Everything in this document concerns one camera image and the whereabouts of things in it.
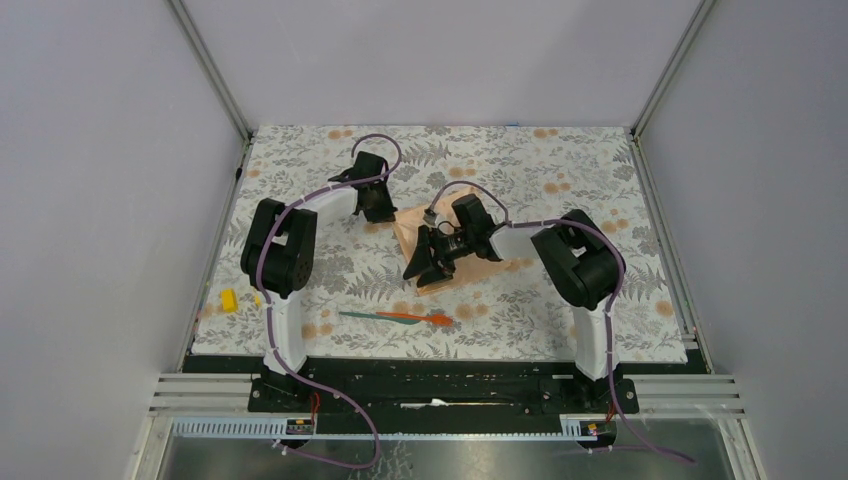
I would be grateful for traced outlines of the orange cloth napkin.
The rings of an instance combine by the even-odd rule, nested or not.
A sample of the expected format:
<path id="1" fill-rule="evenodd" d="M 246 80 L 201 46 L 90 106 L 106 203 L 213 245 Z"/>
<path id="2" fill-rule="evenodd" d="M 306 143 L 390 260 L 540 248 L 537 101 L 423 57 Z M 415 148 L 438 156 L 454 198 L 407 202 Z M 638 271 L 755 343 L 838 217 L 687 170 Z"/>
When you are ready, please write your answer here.
<path id="1" fill-rule="evenodd" d="M 412 282 L 418 294 L 480 282 L 529 258 L 513 246 L 505 221 L 486 209 L 483 196 L 508 218 L 502 202 L 471 184 L 396 215 L 393 231 L 404 260 L 401 278 Z"/>

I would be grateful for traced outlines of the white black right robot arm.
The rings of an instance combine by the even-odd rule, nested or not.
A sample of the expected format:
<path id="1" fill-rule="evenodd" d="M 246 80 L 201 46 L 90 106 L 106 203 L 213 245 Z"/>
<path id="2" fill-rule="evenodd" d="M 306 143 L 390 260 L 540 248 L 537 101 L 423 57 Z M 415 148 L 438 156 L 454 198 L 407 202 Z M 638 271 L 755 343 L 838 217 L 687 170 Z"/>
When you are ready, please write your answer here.
<path id="1" fill-rule="evenodd" d="M 426 209 L 404 279 L 419 287 L 452 280 L 459 260 L 468 256 L 539 260 L 559 296 L 577 310 L 575 402 L 589 412 L 601 410 L 612 400 L 617 381 L 611 313 L 626 273 L 621 254 L 581 209 L 514 224 L 496 222 L 474 194 L 453 201 L 451 208 L 457 222 L 449 232 Z"/>

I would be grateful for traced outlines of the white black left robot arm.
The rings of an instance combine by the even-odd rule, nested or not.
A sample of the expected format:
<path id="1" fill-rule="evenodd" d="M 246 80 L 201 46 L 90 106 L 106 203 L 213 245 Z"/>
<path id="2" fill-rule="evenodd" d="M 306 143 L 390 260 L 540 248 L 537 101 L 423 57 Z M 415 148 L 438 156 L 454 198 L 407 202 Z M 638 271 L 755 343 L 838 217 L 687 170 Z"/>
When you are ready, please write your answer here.
<path id="1" fill-rule="evenodd" d="M 313 271 L 318 230 L 360 214 L 371 224 L 394 221 L 389 172 L 386 159 L 359 152 L 350 168 L 319 190 L 290 205 L 266 198 L 256 207 L 240 267 L 266 301 L 268 350 L 263 363 L 281 374 L 271 395 L 285 410 L 301 409 L 310 397 L 308 381 L 297 375 L 307 359 L 299 291 Z"/>

